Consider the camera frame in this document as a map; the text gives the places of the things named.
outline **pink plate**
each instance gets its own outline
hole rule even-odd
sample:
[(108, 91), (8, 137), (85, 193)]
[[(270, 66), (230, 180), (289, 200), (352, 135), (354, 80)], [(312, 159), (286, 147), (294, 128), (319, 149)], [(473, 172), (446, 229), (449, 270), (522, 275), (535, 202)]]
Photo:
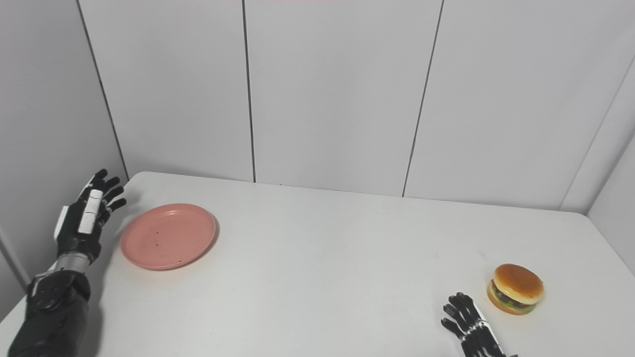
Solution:
[(184, 266), (210, 247), (216, 220), (205, 209), (175, 203), (135, 218), (121, 235), (123, 255), (142, 268), (167, 270)]

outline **toy hamburger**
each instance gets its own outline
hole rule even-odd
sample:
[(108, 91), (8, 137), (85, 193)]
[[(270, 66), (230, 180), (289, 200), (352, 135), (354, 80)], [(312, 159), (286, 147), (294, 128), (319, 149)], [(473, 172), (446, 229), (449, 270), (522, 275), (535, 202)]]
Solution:
[(542, 280), (529, 269), (503, 264), (494, 270), (487, 296), (506, 313), (524, 315), (533, 311), (543, 291)]

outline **white wall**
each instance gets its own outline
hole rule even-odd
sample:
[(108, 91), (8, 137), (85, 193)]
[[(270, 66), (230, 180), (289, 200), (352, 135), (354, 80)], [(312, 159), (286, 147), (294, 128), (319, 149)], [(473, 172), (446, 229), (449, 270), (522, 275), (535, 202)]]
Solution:
[(635, 131), (635, 65), (624, 78), (580, 170), (571, 183), (563, 211), (586, 214)]
[(256, 180), (400, 196), (441, 0), (247, 0)]
[(635, 55), (633, 14), (446, 1), (406, 196), (557, 210)]
[(439, 12), (406, 196), (584, 213), (635, 126), (631, 0), (80, 2), (131, 173), (400, 195)]
[(125, 173), (77, 4), (4, 1), (0, 48), (0, 227), (33, 276), (62, 205), (99, 169)]
[(0, 253), (0, 286), (3, 289), (3, 293), (0, 294), (0, 321), (2, 321), (23, 295), (22, 287), (11, 272), (2, 253)]
[(589, 218), (635, 273), (635, 140), (591, 206)]
[(253, 180), (241, 2), (80, 3), (129, 174)]

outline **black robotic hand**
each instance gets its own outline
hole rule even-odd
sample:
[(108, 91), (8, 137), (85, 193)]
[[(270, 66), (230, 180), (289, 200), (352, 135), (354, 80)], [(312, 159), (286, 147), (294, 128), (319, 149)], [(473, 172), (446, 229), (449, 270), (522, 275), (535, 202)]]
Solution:
[(119, 177), (106, 181), (106, 169), (97, 172), (79, 194), (77, 201), (64, 206), (55, 228), (57, 257), (68, 253), (81, 253), (90, 263), (99, 258), (102, 250), (99, 237), (102, 226), (108, 222), (111, 213), (126, 204), (121, 198), (111, 202), (123, 193)]
[(443, 318), (441, 324), (454, 333), (461, 341), (465, 357), (507, 357), (494, 337), (490, 324), (476, 307), (471, 297), (462, 292), (448, 298), (449, 304), (443, 306), (456, 322)]
[(90, 285), (84, 275), (101, 252), (102, 226), (126, 204), (119, 178), (105, 180), (100, 170), (77, 201), (64, 206), (55, 228), (55, 269), (36, 276), (27, 291), (25, 321), (9, 348), (9, 357), (75, 357), (88, 319)]

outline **white table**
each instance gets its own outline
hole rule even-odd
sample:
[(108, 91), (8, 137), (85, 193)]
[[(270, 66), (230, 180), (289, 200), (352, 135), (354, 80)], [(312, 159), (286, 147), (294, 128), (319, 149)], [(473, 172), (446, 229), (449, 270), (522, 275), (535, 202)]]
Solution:
[[(81, 356), (459, 357), (439, 324), (457, 291), (474, 297), (509, 354), (635, 356), (635, 278), (576, 213), (150, 172), (126, 196), (113, 232), (186, 202), (214, 214), (220, 234), (201, 259), (164, 272), (134, 266), (118, 247), (108, 254), (118, 234), (105, 237)], [(505, 262), (545, 283), (529, 315), (486, 297)], [(0, 324), (3, 348), (23, 310)]]

